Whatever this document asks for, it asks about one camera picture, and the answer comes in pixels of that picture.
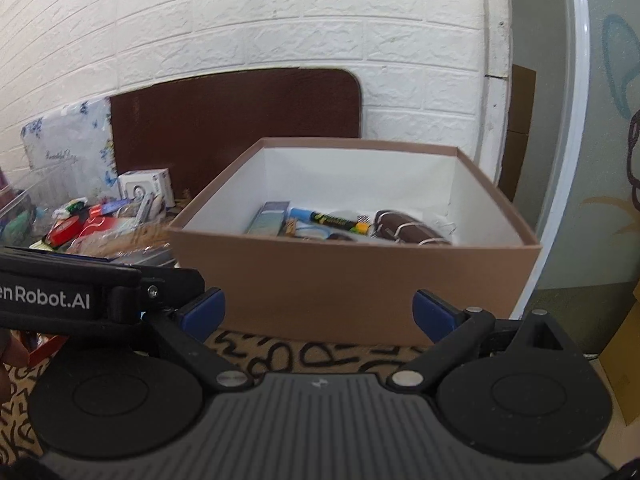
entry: wall mural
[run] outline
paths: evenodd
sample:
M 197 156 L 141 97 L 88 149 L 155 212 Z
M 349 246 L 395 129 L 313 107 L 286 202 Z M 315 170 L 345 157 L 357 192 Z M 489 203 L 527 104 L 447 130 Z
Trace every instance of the wall mural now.
M 620 116 L 629 121 L 626 177 L 631 185 L 631 200 L 613 196 L 594 196 L 583 200 L 582 203 L 612 205 L 625 211 L 632 222 L 617 230 L 615 235 L 640 232 L 640 178 L 634 173 L 632 166 L 634 150 L 640 137 L 640 110 L 632 114 L 627 97 L 629 85 L 640 75 L 640 40 L 633 28 L 618 14 L 610 14 L 603 21 L 602 52 L 611 97 Z

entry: floor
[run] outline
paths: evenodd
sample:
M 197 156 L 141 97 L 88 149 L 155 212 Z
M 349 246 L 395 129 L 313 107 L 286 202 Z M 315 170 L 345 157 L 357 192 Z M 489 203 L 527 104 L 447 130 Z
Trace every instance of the floor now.
M 598 452 L 603 458 L 619 468 L 631 459 L 640 456 L 640 418 L 636 419 L 630 426 L 625 425 L 625 421 L 622 419 L 622 413 L 613 396 L 609 381 L 607 381 L 607 376 L 600 362 L 595 360 L 593 367 L 609 389 L 613 400 L 613 417 L 611 418 L 611 423 L 609 424 L 609 428 L 607 428 L 607 433 L 605 433 L 602 439 Z

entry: screw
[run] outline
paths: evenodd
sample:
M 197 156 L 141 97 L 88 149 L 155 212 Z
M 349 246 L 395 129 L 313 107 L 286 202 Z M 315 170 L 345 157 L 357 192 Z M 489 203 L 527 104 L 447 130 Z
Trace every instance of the screw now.
M 391 376 L 391 380 L 398 386 L 413 388 L 420 384 L 424 380 L 424 377 L 413 370 L 400 370 Z
M 247 382 L 247 377 L 244 372 L 239 370 L 226 370 L 216 376 L 216 381 L 220 386 L 224 386 L 225 388 L 235 388 Z

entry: highlighter marker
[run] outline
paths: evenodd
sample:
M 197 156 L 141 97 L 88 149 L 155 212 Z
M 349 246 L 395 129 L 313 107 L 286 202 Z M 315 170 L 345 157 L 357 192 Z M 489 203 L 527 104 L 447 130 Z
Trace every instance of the highlighter marker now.
M 334 227 L 336 229 L 342 229 L 344 231 L 350 231 L 360 235 L 365 235 L 369 232 L 369 224 L 364 222 L 357 222 L 353 220 L 346 220 L 337 216 L 325 215 L 318 211 L 311 211 L 309 209 L 298 209 L 297 207 L 291 208 L 289 216 L 306 223 L 314 223 L 325 225 L 327 227 Z

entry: plastic bin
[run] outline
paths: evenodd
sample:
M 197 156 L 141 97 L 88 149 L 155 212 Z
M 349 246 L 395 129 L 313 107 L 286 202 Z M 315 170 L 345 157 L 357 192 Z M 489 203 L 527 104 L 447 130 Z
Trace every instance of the plastic bin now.
M 30 171 L 0 190 L 0 245 L 29 247 L 49 232 L 54 209 L 78 197 L 72 165 Z

